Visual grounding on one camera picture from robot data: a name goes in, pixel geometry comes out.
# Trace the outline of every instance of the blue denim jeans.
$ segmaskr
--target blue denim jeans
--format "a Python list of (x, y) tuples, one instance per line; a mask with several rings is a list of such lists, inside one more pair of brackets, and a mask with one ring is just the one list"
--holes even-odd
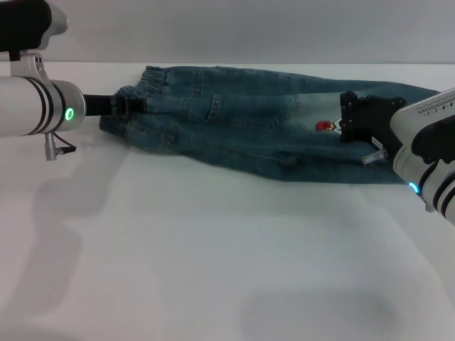
[(408, 104), (436, 94), (410, 85), (328, 80), (231, 67), (148, 67), (136, 87), (117, 94), (147, 98), (148, 114), (100, 119), (100, 128), (154, 153), (283, 181), (401, 183), (390, 161), (363, 165), (375, 149), (345, 144), (320, 121), (341, 118), (340, 93), (403, 97)]

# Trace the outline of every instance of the white wall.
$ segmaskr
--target white wall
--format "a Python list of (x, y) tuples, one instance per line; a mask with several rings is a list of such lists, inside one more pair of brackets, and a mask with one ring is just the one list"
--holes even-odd
[(453, 0), (53, 0), (49, 60), (455, 63)]

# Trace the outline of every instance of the back pocket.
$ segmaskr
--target back pocket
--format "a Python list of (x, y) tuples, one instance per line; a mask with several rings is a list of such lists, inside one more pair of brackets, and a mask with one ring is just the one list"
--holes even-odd
[(300, 110), (297, 95), (237, 96), (216, 94), (207, 116), (208, 124), (237, 129), (273, 131)]

